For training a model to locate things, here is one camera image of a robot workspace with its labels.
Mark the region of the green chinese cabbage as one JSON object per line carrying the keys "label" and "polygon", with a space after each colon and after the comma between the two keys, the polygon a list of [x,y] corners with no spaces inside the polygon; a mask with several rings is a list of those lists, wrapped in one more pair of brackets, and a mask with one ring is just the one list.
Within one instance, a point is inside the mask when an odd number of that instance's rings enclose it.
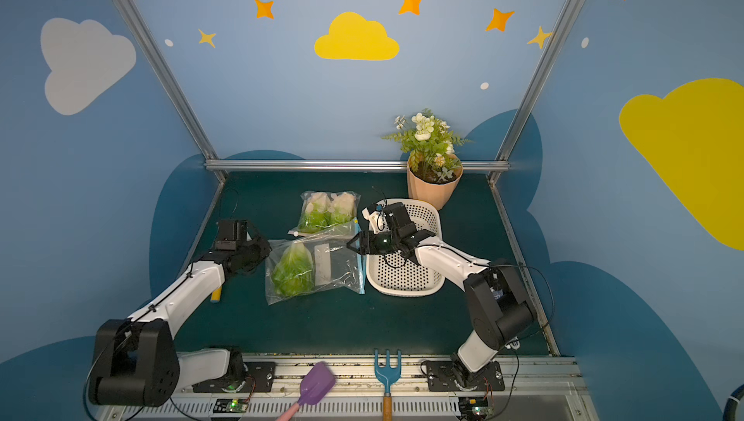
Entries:
{"label": "green chinese cabbage", "polygon": [[293,298],[315,289],[313,256],[302,242],[291,243],[270,275],[274,290],[282,298]]}

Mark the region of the clear zip-top bag blue seal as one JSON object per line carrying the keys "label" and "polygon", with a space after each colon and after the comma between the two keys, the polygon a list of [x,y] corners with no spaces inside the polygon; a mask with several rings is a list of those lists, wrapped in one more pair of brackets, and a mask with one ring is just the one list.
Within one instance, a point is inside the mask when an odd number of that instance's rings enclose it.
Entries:
{"label": "clear zip-top bag blue seal", "polygon": [[[265,299],[274,305],[296,297],[333,289],[349,289],[354,293],[365,293],[365,272],[363,258],[346,246],[349,239],[341,236],[318,235],[296,240],[271,240],[271,252],[265,261]],[[302,242],[313,256],[315,265],[315,289],[307,294],[293,298],[277,295],[271,281],[271,273],[279,262],[284,250],[293,242]]]}

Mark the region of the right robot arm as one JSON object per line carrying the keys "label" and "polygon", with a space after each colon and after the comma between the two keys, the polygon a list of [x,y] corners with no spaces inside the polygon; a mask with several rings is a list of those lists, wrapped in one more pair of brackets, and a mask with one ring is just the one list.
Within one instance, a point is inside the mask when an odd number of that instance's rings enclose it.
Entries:
{"label": "right robot arm", "polygon": [[455,362],[467,375],[486,367],[495,355],[538,320],[515,265],[497,264],[453,248],[429,229],[418,229],[401,202],[369,206],[370,223],[347,243],[361,256],[399,254],[428,268],[466,296],[473,332],[458,349]]}

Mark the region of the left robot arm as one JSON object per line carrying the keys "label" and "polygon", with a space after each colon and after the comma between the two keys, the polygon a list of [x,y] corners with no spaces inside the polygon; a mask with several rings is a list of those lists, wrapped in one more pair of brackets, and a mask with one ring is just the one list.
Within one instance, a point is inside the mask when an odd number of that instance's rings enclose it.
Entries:
{"label": "left robot arm", "polygon": [[222,220],[211,249],[150,303],[97,331],[83,399],[97,406],[160,407],[183,388],[206,384],[238,392],[246,370],[236,349],[179,352],[174,339],[191,314],[239,274],[271,252],[248,221]]}

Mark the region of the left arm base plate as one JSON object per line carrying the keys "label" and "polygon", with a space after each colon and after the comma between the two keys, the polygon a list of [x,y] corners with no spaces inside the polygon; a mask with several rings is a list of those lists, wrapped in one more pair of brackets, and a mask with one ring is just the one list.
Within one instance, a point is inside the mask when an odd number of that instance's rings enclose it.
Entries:
{"label": "left arm base plate", "polygon": [[274,362],[243,363],[243,376],[232,383],[226,378],[206,380],[192,386],[195,393],[240,394],[269,393],[272,390],[276,364]]}

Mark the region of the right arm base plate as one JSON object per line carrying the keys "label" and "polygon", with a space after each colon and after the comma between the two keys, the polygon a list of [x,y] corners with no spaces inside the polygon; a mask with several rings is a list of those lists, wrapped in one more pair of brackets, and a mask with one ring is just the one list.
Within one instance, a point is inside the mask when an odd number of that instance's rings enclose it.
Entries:
{"label": "right arm base plate", "polygon": [[430,392],[473,392],[506,390],[501,367],[490,362],[477,372],[470,372],[459,361],[424,360],[420,363]]}

